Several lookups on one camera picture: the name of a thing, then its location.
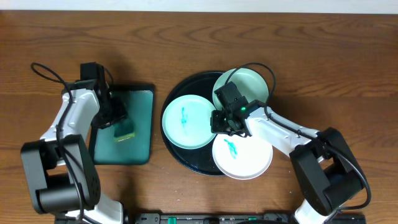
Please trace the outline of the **mint green plate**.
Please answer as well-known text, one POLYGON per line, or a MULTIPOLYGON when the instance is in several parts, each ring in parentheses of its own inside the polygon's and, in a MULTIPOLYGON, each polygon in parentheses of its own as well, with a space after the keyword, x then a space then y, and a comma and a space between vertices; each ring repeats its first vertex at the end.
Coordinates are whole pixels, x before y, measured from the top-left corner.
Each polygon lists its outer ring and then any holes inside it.
POLYGON ((198 149, 210 143, 213 103, 202 96, 183 95, 172 100, 162 115, 162 130, 167 139, 182 149, 198 149))

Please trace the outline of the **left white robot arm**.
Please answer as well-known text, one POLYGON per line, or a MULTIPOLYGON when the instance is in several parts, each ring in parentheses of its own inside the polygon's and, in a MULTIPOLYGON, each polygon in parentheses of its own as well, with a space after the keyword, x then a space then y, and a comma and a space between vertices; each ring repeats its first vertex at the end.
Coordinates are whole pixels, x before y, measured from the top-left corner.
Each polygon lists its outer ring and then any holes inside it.
POLYGON ((56 223, 128 223, 123 204, 102 193, 85 142, 92 120, 111 107, 108 84, 69 83, 62 100, 50 128, 21 149, 34 210, 54 215, 56 223))

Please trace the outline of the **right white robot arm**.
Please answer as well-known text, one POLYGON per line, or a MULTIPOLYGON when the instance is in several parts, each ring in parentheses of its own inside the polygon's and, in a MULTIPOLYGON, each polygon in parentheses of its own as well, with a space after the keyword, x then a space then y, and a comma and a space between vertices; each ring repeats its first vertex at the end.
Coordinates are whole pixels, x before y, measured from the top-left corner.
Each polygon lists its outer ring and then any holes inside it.
POLYGON ((290 158, 304 196, 295 211, 297 223, 328 223, 343 210, 358 210, 370 203, 371 190, 342 134, 335 128, 308 129, 276 114, 254 100, 227 103, 211 113, 211 131, 253 143, 263 140, 290 158), (366 190, 361 205, 345 206, 366 190))

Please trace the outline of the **pale green plate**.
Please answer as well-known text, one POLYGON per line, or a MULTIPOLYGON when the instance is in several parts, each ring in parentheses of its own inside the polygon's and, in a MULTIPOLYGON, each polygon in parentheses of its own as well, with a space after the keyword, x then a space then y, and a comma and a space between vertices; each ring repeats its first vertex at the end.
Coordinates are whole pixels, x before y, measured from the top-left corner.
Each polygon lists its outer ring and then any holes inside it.
MULTIPOLYGON (((217 110, 222 110, 223 106, 221 105, 218 97, 215 95, 215 90, 221 88, 229 75, 234 71, 234 68, 224 72, 215 82, 213 86, 213 104, 217 110)), ((233 82, 240 94, 246 97, 248 102, 252 102, 253 100, 259 100, 263 103, 266 102, 269 96, 269 90, 264 79, 257 72, 248 69, 248 68, 240 68, 237 72, 235 72, 232 77, 229 79, 229 82, 233 82)))

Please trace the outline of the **green yellow sponge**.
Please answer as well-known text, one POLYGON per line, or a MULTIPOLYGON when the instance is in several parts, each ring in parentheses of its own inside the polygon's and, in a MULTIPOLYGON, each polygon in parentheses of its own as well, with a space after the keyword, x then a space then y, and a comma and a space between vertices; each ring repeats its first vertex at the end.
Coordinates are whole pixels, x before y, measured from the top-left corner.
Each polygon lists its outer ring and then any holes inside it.
POLYGON ((135 136, 134 122, 130 118, 126 118, 113 125, 114 140, 116 142, 124 141, 135 136))

